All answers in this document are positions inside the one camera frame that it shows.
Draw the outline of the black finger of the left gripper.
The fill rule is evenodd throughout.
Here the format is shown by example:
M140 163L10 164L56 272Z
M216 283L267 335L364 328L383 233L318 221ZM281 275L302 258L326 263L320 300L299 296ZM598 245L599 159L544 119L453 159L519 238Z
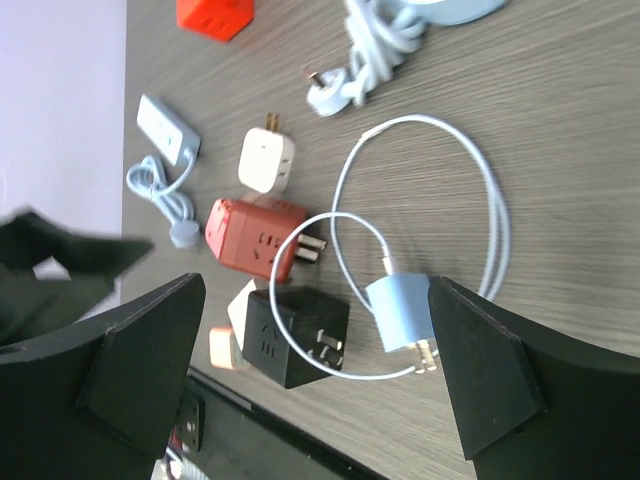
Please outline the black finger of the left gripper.
M1 343L75 323L153 249L142 238L85 235L31 210L1 224Z

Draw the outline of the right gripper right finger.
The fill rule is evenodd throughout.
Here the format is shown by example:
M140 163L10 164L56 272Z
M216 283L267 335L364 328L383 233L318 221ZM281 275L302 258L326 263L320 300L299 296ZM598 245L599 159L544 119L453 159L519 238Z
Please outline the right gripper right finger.
M636 479L639 360L443 277L429 307L463 454L480 479Z

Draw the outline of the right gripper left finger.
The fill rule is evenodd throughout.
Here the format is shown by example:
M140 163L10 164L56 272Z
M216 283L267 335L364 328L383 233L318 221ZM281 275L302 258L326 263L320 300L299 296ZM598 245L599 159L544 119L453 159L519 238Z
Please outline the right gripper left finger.
M1 350L4 479L148 479L201 323L201 275Z

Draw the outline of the pink plug adapter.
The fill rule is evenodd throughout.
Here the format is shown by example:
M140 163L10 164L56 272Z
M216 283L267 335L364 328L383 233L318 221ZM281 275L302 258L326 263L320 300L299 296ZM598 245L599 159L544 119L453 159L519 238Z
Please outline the pink plug adapter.
M231 327L213 327L209 332L209 358L213 367L226 370L245 370L249 364Z

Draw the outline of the blue usb charger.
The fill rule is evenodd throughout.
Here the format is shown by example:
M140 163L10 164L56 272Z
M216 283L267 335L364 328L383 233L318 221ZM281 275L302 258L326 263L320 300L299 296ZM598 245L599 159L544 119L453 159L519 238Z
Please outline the blue usb charger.
M365 289L384 351L414 350L418 373L438 369L430 345L435 333L429 288L430 280L424 274L395 273Z

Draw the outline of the red brown cube adapter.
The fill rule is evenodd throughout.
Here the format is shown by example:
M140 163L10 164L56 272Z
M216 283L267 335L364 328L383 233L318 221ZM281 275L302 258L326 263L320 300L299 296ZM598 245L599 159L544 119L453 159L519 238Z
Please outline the red brown cube adapter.
M265 194L219 198L205 240L223 266L267 280L282 242L309 217L306 208Z

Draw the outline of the black cube adapter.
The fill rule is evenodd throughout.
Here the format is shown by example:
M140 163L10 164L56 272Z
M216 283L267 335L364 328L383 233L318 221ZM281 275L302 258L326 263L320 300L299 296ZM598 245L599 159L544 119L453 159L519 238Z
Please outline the black cube adapter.
M349 304L311 287L279 289L276 300L284 325L305 353L340 370L344 363ZM266 289L248 295L241 351L251 366L286 389L328 376L309 364L282 336Z

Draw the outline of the cream white plug adapter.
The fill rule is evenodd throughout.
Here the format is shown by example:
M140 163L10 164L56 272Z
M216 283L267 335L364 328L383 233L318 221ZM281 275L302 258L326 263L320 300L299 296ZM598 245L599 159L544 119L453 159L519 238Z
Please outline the cream white plug adapter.
M261 194L281 194L288 184L296 145L280 131L278 114L269 112L264 127L247 131L238 163L238 178Z

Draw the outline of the red pink cube socket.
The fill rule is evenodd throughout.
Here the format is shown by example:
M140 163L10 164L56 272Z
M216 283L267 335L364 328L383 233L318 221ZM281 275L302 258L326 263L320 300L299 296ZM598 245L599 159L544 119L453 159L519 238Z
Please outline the red pink cube socket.
M177 0L176 23L227 43L254 19L253 0Z

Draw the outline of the round blue socket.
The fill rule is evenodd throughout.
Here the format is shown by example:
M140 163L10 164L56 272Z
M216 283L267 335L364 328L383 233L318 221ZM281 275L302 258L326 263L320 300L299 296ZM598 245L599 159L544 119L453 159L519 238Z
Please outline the round blue socket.
M409 0L419 17L438 26L456 26L478 20L499 10L507 0Z

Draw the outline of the light blue power strip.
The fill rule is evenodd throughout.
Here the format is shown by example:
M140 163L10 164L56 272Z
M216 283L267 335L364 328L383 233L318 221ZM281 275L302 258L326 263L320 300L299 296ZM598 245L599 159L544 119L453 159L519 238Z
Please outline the light blue power strip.
M200 135L159 98L143 94L136 123L165 160L187 166L199 152Z

